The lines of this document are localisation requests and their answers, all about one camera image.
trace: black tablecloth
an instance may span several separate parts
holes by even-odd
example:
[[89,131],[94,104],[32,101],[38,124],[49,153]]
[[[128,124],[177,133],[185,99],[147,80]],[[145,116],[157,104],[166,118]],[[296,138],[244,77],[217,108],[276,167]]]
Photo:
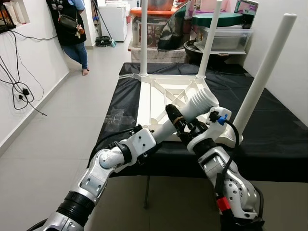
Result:
[[[148,64],[149,74],[195,75],[192,64]],[[140,64],[125,63],[120,75],[139,73]],[[219,100],[219,105],[232,111],[235,118],[253,81],[238,65],[224,65],[207,70],[206,83]],[[98,140],[116,131],[136,125],[141,83],[135,78],[118,81]],[[235,162],[248,180],[307,182],[308,130],[267,89],[243,132]],[[99,148],[128,134],[107,139]],[[127,167],[113,176],[155,175],[205,178],[196,156],[178,142],[163,142],[162,147],[146,159],[144,165]]]

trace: person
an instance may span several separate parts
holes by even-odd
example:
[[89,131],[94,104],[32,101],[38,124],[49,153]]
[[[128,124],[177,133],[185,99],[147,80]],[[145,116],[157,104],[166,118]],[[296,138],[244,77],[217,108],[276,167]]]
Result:
[[[80,14],[85,5],[82,0],[46,0],[51,12],[51,17],[58,35],[60,45],[64,52],[73,60],[81,64],[82,75],[89,73],[88,55],[84,41],[87,39],[84,33],[84,25]],[[66,15],[77,19],[77,28],[71,29],[59,23],[60,15]]]

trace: bare foot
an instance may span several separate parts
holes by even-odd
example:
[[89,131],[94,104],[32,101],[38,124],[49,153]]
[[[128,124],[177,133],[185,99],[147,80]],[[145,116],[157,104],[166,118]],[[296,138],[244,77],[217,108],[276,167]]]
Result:
[[82,75],[87,76],[89,71],[90,71],[89,69],[82,69]]

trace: woman's leg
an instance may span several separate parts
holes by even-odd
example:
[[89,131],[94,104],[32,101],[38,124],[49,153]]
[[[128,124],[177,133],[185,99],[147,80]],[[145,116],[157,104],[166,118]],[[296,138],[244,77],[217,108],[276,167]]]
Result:
[[85,44],[82,42],[82,43],[76,44],[75,47],[79,54],[82,69],[88,71],[88,55],[87,55]]
[[81,63],[79,54],[75,48],[75,45],[72,46],[62,46],[63,51],[73,60],[75,60],[76,62]]

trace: tiled floor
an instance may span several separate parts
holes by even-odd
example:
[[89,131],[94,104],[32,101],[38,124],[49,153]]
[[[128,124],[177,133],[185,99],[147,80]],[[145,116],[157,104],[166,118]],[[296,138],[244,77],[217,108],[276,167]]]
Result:
[[[84,170],[103,124],[118,73],[130,62],[131,38],[88,51],[90,75],[69,60],[70,78],[0,158],[0,230],[24,231],[63,201]],[[207,180],[151,177],[150,207],[142,208],[146,177],[110,179],[86,231],[218,231]],[[267,231],[307,230],[307,184],[255,182],[265,196]]]

